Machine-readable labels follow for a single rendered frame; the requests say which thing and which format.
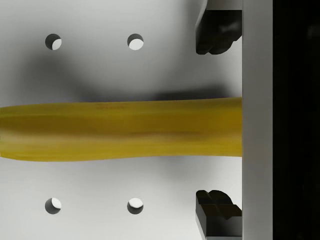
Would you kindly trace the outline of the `banana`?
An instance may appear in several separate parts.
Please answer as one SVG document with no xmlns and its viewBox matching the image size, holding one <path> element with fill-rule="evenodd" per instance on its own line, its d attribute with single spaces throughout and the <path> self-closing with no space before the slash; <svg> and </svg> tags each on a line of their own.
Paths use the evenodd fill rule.
<svg viewBox="0 0 320 240">
<path fill-rule="evenodd" d="M 242 98 L 0 107 L 0 157 L 78 162 L 242 156 Z"/>
</svg>

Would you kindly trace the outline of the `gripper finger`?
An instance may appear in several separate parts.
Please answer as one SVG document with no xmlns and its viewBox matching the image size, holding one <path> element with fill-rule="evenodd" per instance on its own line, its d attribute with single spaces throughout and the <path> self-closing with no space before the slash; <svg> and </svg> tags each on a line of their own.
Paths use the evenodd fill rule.
<svg viewBox="0 0 320 240">
<path fill-rule="evenodd" d="M 220 190 L 198 190 L 196 223 L 202 237 L 242 237 L 242 210 Z"/>
<path fill-rule="evenodd" d="M 223 54 L 242 36 L 242 11 L 205 10 L 195 32 L 197 54 Z"/>
</svg>

